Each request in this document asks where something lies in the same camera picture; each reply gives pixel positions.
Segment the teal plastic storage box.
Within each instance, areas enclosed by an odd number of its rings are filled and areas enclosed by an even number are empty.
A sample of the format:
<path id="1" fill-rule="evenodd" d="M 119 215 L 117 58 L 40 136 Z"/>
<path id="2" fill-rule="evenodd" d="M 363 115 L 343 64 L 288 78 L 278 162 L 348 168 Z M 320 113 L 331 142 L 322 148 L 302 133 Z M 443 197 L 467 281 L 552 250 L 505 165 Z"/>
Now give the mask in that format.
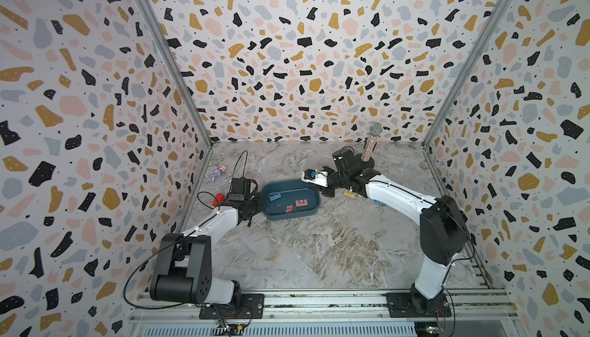
<path id="1" fill-rule="evenodd" d="M 281 198 L 271 202 L 268 197 L 273 193 L 280 193 Z M 314 215 L 321 205 L 321 195 L 310 183 L 301 180 L 284 180 L 268 183 L 261 191 L 267 208 L 263 211 L 270 221 L 290 220 Z M 295 212 L 286 213 L 290 205 L 296 206 L 297 200 L 308 200 L 308 206 L 296 207 Z"/>

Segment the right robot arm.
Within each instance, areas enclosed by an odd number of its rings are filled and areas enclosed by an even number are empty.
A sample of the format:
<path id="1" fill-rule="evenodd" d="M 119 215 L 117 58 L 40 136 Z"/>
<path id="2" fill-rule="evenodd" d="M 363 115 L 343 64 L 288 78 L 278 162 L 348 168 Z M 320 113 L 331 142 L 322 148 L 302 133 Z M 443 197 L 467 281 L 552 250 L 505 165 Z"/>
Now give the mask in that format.
<path id="1" fill-rule="evenodd" d="M 407 308 L 419 316 L 441 313 L 446 301 L 443 287 L 452 264 L 470 243 L 466 222 L 456 201 L 448 195 L 436 198 L 395 183 L 374 168 L 373 160 L 345 147 L 333 154 L 331 169 L 306 169 L 301 180 L 318 187 L 325 197 L 338 189 L 378 201 L 411 219 L 419 227 L 423 263 L 410 287 Z"/>

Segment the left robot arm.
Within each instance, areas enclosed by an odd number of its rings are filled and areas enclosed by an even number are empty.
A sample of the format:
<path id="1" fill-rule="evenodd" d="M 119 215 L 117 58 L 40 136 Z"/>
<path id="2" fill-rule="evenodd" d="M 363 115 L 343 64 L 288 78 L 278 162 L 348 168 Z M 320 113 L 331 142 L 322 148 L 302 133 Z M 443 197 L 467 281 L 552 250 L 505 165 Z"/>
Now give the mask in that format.
<path id="1" fill-rule="evenodd" d="M 122 291 L 129 306 L 150 309 L 128 298 L 131 281 L 150 262 L 154 263 L 150 298 L 168 303 L 169 309 L 188 304 L 236 306 L 241 303 L 238 281 L 213 276 L 213 246 L 241 223 L 250 226 L 252 219 L 265 209 L 258 182 L 244 173 L 234 174 L 227 195 L 210 209 L 210 216 L 200 224 L 184 232 L 165 235 L 159 249 L 132 271 Z"/>

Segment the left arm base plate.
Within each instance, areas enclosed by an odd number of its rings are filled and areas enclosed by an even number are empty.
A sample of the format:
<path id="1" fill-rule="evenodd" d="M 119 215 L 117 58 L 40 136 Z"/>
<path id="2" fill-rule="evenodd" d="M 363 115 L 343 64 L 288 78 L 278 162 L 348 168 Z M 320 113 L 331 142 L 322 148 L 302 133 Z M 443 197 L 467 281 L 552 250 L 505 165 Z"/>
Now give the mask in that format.
<path id="1" fill-rule="evenodd" d="M 210 304 L 201 308 L 199 319 L 261 319 L 264 313 L 265 295 L 245 293 L 233 298 L 229 304 Z"/>

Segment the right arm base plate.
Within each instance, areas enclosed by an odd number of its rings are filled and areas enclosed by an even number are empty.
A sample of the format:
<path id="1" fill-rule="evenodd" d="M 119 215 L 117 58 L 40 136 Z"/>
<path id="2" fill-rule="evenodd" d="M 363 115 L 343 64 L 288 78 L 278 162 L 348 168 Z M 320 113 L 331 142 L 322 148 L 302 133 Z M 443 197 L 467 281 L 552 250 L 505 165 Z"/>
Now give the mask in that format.
<path id="1" fill-rule="evenodd" d="M 390 318 L 451 317 L 450 302 L 443 292 L 434 299 L 426 299 L 415 292 L 389 292 L 385 295 Z"/>

